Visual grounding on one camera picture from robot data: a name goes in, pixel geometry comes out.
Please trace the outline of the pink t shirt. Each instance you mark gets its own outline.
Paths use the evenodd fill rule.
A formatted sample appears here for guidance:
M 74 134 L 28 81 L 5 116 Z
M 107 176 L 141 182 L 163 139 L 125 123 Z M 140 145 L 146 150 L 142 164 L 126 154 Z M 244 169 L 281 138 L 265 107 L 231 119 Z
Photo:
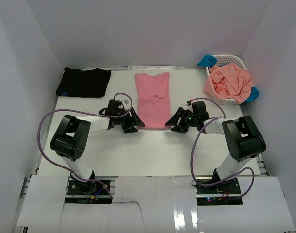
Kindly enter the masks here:
M 169 78 L 169 72 L 155 76 L 146 73 L 135 74 L 138 116 L 145 124 L 145 129 L 170 128 L 165 125 L 171 118 Z

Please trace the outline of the black t shirt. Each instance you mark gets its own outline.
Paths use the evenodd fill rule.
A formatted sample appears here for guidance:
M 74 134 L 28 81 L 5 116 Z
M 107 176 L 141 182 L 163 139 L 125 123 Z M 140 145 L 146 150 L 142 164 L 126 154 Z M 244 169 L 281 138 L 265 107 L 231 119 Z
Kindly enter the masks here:
M 79 70 L 64 68 L 61 82 L 56 89 L 57 96 L 79 98 L 102 98 L 111 77 L 110 70 L 95 68 Z

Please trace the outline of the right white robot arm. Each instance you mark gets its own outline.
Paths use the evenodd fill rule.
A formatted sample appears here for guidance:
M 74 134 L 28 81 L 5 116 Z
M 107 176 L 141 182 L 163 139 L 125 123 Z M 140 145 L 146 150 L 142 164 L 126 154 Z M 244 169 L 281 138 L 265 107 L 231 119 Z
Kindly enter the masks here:
M 220 117 L 210 117 L 206 109 L 206 100 L 206 98 L 191 99 L 187 102 L 191 109 L 178 108 L 165 125 L 178 133 L 187 133 L 191 127 L 198 130 L 190 157 L 193 183 L 198 187 L 212 187 L 216 193 L 222 194 L 228 190 L 229 180 L 245 171 L 246 163 L 266 150 L 266 143 L 251 116 L 229 119 L 225 112 L 222 112 Z M 224 136 L 228 155 L 213 171 L 212 178 L 202 183 L 194 174 L 194 153 L 200 136 L 204 134 Z

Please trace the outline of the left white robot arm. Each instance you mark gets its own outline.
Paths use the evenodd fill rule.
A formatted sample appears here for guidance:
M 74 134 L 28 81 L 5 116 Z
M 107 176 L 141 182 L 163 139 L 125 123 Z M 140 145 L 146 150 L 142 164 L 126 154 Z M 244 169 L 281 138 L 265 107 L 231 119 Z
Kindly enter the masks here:
M 95 189 L 94 172 L 82 158 L 88 136 L 115 126 L 120 126 L 124 133 L 135 133 L 137 127 L 145 127 L 145 124 L 134 108 L 127 109 L 122 101 L 111 99 L 96 116 L 64 115 L 50 142 L 50 148 L 66 162 L 83 193 L 89 194 Z

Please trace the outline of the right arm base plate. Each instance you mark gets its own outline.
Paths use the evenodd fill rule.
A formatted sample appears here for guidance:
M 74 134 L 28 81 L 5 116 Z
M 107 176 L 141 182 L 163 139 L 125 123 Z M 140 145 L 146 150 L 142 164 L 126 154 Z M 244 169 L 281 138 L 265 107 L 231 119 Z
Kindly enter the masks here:
M 230 206 L 242 205 L 241 189 L 237 178 L 225 181 L 216 186 L 202 187 L 192 181 L 196 188 L 197 206 Z

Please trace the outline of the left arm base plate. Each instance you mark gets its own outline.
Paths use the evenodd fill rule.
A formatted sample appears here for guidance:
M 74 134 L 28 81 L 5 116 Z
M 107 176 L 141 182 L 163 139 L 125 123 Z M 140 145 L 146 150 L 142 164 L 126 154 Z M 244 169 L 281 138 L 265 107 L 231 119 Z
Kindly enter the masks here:
M 111 204 L 112 198 L 99 182 L 68 180 L 65 203 L 67 204 Z

